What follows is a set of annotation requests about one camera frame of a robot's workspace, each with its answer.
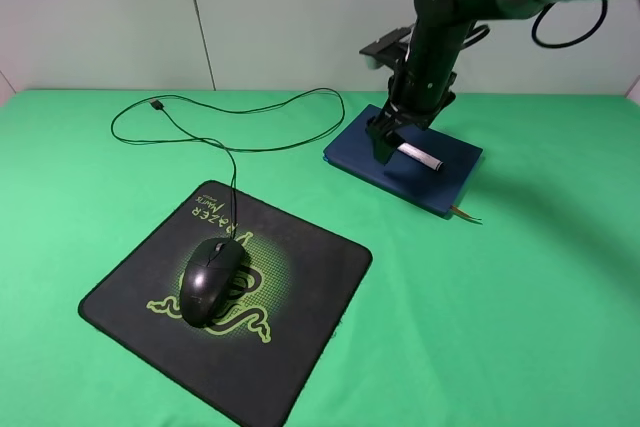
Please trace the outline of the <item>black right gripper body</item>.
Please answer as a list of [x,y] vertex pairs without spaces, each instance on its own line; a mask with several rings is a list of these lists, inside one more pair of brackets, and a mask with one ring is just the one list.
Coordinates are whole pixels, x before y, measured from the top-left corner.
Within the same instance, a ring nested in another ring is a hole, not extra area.
[[407,124],[428,127],[446,103],[457,57],[456,25],[416,22],[407,55],[393,68],[387,102],[369,124],[369,132],[394,131]]

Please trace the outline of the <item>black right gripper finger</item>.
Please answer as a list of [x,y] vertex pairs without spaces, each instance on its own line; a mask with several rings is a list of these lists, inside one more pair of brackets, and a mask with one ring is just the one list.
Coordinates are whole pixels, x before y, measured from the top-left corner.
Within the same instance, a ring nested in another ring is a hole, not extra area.
[[386,165],[404,143],[404,139],[395,131],[371,130],[369,137],[372,141],[374,158],[382,165]]

